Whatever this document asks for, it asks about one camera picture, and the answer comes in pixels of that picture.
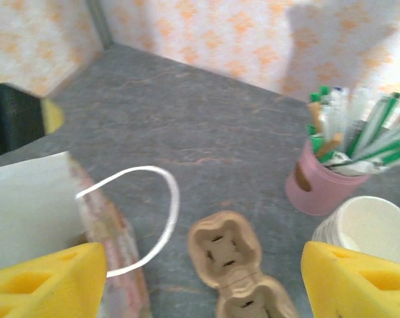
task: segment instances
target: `white paper cup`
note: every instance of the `white paper cup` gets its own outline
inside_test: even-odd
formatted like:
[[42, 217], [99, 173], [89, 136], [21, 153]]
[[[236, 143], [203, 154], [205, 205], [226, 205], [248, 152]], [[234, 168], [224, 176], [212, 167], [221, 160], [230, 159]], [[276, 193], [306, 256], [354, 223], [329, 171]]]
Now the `white paper cup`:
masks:
[[400, 208], [380, 197], [354, 197], [316, 228], [312, 240], [400, 263]]

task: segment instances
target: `gray countertop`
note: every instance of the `gray countertop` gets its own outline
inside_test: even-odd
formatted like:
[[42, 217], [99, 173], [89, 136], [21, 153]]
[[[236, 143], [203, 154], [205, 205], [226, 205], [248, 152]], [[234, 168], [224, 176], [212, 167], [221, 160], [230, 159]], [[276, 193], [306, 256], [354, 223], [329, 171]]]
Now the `gray countertop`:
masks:
[[[147, 164], [178, 180], [175, 233], [144, 267], [154, 317], [215, 316], [217, 292], [197, 277], [187, 232], [222, 209], [250, 220], [264, 251], [262, 270], [287, 288], [302, 317], [312, 317], [300, 259], [322, 218], [296, 211], [284, 194], [307, 137], [304, 103], [123, 46], [108, 50], [56, 101], [65, 125], [1, 156], [0, 166], [69, 150], [94, 180]], [[168, 213], [165, 183], [139, 172], [104, 191], [134, 225], [140, 253], [148, 252]], [[400, 168], [373, 177], [355, 195], [400, 206]]]

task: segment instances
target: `floral pattern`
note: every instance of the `floral pattern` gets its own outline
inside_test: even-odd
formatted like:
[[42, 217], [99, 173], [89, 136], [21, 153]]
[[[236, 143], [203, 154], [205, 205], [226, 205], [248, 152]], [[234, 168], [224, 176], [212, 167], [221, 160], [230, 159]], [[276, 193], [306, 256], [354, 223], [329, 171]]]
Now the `floral pattern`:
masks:
[[[294, 98], [400, 91], [400, 0], [101, 2], [115, 42]], [[101, 52], [85, 1], [0, 0], [0, 81], [46, 95]]]
[[45, 96], [102, 50], [85, 1], [0, 0], [0, 82]]
[[121, 44], [298, 99], [322, 84], [400, 91], [400, 0], [102, 4]]

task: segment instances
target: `cardboard cup holder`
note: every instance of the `cardboard cup holder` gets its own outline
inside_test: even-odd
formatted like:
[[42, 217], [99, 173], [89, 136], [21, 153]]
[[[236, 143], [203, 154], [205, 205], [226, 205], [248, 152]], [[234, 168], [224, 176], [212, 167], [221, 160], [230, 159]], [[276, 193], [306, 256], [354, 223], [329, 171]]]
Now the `cardboard cup holder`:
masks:
[[217, 318], [300, 317], [285, 288], [262, 273], [262, 249], [241, 214], [221, 211], [199, 220], [188, 249], [199, 277], [219, 291]]

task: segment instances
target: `pink cup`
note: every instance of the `pink cup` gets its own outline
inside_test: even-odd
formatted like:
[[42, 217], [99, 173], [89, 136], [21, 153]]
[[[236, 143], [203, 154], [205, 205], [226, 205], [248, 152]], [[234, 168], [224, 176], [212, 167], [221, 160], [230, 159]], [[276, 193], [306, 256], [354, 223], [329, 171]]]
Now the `pink cup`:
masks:
[[313, 154], [308, 140], [285, 183], [285, 193], [298, 210], [310, 215], [327, 215], [368, 178], [346, 177], [325, 168]]

